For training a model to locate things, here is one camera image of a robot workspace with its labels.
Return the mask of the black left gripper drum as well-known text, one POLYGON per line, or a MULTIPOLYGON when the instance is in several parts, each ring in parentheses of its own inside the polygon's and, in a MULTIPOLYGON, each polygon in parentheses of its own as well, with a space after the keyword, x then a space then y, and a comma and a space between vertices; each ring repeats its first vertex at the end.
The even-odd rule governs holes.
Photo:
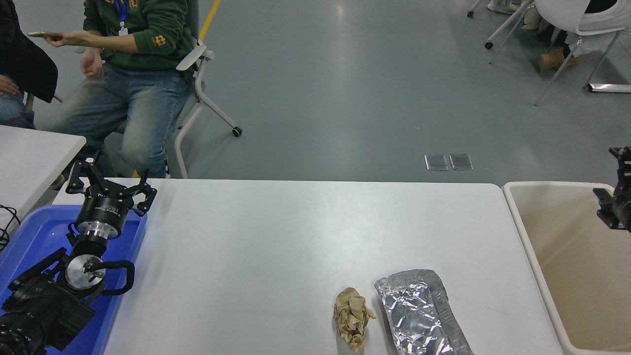
POLYGON ((86 195, 77 216, 76 230, 85 231, 89 222, 100 222, 121 231, 132 209, 132 198, 86 195))

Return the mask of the person's right hand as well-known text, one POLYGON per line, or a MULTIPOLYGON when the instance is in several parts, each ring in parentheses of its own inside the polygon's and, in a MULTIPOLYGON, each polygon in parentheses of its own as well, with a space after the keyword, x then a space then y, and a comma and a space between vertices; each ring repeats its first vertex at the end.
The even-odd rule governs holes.
POLYGON ((101 78, 104 75, 101 53, 101 48, 85 48, 80 60, 80 67, 86 78, 101 78))

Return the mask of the person's left hand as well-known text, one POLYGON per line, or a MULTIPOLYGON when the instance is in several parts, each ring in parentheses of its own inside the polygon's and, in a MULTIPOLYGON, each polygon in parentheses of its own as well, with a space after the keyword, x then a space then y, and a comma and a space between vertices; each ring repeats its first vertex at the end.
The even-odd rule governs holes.
POLYGON ((90 33, 84 30, 75 30, 66 33, 45 32, 43 38, 53 47, 85 46, 90 33))

